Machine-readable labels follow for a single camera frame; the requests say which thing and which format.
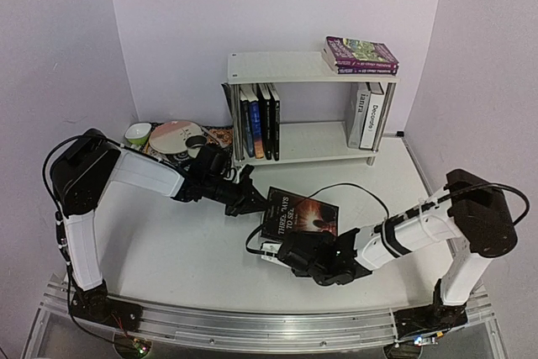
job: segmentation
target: white book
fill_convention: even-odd
[[[362,131],[360,149],[371,150],[373,148],[373,140],[376,138],[381,112],[383,110],[383,102],[385,101],[385,92],[380,83],[367,83],[370,89],[370,103],[368,104],[367,118]]]
[[[345,136],[347,147],[358,149],[367,117],[370,89],[366,83],[352,83],[350,100],[345,108]]]

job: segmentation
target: white wall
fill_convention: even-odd
[[[462,167],[534,204],[485,276],[512,358],[536,357],[538,0],[440,0],[406,136],[435,187]],[[512,202],[513,214],[522,204]]]
[[[233,51],[320,50],[328,34],[385,42],[401,61],[388,130],[401,130],[430,42],[437,0],[113,0],[141,119],[229,122],[219,84]],[[324,88],[334,88],[323,92]],[[334,85],[281,92],[284,120],[339,119]]]
[[[19,357],[53,271],[48,151],[92,126],[121,139],[135,117],[112,0],[0,2],[0,346]]]

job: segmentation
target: plate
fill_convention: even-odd
[[[191,121],[171,121],[155,128],[150,146],[164,155],[187,151],[185,141],[191,136],[203,135],[202,129]]]

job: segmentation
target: shelf board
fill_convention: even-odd
[[[339,75],[321,52],[242,52],[228,56],[228,83],[380,82],[397,83],[391,75]]]
[[[346,146],[343,122],[314,122],[309,124],[282,124],[280,126],[280,160],[249,157],[236,165],[268,166],[275,164],[306,163],[363,159],[375,156],[371,150],[349,149]]]

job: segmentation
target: book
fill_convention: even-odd
[[[368,103],[367,118],[364,123],[359,149],[371,150],[379,127],[385,92],[380,83],[371,82],[367,83],[367,86],[370,89],[370,102]]]
[[[398,67],[396,69],[378,69],[371,67],[357,67],[357,66],[337,66],[334,65],[329,58],[329,54],[325,49],[321,51],[321,56],[324,61],[327,62],[329,67],[338,73],[339,75],[396,75],[398,73]]]
[[[246,154],[249,157],[254,157],[254,140],[252,139],[251,117],[249,115],[249,100],[246,95],[240,91],[240,106],[241,106],[241,130],[243,132],[243,143],[246,148]]]
[[[362,69],[360,67],[336,67],[334,69],[339,75],[393,75],[398,73],[398,69]]]
[[[226,103],[228,104],[229,115],[232,115],[232,89],[228,83],[221,84],[222,89],[224,90],[224,96],[226,97]]]
[[[345,137],[347,147],[358,149],[361,145],[362,131],[366,122],[370,89],[366,83],[352,83],[350,100],[345,108]]]
[[[315,199],[305,199],[296,193],[270,187],[270,203],[264,212],[261,236],[281,241],[292,231],[329,231],[338,235],[338,207]]]
[[[258,83],[257,87],[258,105],[260,106],[261,140],[263,151],[267,160],[272,159],[272,139],[271,139],[271,94],[265,83]]]
[[[268,83],[271,94],[271,129],[272,129],[272,156],[280,160],[280,96],[273,83]]]
[[[256,159],[263,158],[263,141],[261,140],[261,121],[258,97],[254,94],[251,84],[241,84],[240,89],[249,102],[249,118],[251,119],[252,143],[254,144],[254,156]]]
[[[372,69],[398,68],[398,60],[385,44],[349,38],[327,37],[324,49],[329,57],[330,66]]]

